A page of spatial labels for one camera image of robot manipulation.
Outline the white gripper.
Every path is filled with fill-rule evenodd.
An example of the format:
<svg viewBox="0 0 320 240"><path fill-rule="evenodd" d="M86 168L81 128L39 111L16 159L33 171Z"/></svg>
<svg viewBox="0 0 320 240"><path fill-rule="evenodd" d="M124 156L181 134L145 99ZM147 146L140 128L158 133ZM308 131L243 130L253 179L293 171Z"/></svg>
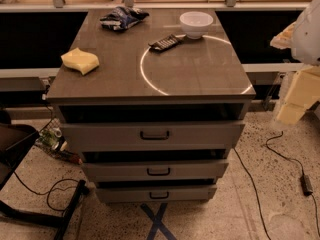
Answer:
<svg viewBox="0 0 320 240"><path fill-rule="evenodd" d="M311 3L293 22L270 41L277 49L291 48L292 57L309 66L293 74L275 119L296 124L320 100L320 0Z"/></svg>

